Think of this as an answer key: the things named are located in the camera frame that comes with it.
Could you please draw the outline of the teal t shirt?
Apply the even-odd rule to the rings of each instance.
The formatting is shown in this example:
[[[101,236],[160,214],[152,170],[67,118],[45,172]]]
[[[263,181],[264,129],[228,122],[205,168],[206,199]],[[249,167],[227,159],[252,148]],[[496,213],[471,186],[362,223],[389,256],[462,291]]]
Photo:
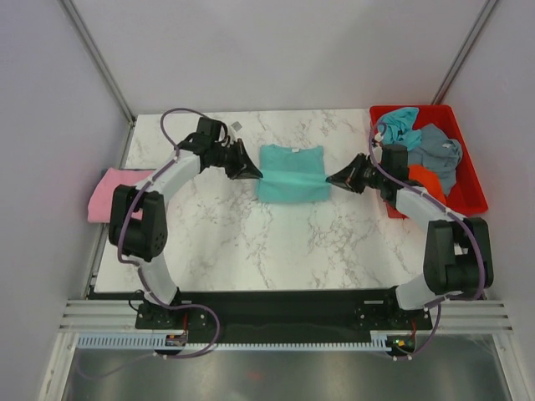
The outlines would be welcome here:
[[[257,184],[257,198],[262,203],[302,204],[330,198],[323,146],[262,145],[259,160],[262,179]]]

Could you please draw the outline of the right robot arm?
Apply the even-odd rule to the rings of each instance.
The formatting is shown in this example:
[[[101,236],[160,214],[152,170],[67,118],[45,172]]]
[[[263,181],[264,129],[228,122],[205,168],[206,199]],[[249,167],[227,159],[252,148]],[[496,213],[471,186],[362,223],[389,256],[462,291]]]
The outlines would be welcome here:
[[[383,319],[403,328],[413,310],[434,307],[446,299],[478,300],[493,281],[488,224],[449,209],[421,184],[409,179],[408,151],[403,145],[382,147],[381,160],[358,154],[326,178],[338,188],[361,194],[377,190],[383,201],[410,218],[426,234],[422,273],[395,288]]]

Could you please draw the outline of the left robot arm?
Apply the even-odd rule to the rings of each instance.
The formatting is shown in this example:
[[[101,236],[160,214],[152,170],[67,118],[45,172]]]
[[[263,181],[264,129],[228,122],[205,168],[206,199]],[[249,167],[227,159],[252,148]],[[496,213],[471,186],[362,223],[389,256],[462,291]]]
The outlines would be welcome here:
[[[178,286],[166,265],[166,212],[171,198],[210,167],[222,168],[230,180],[259,180],[262,172],[245,145],[220,120],[204,114],[196,130],[173,145],[163,166],[135,185],[118,185],[113,192],[109,241],[119,263],[137,269],[145,297],[156,304],[155,320],[165,328],[181,324],[183,308],[174,303]]]

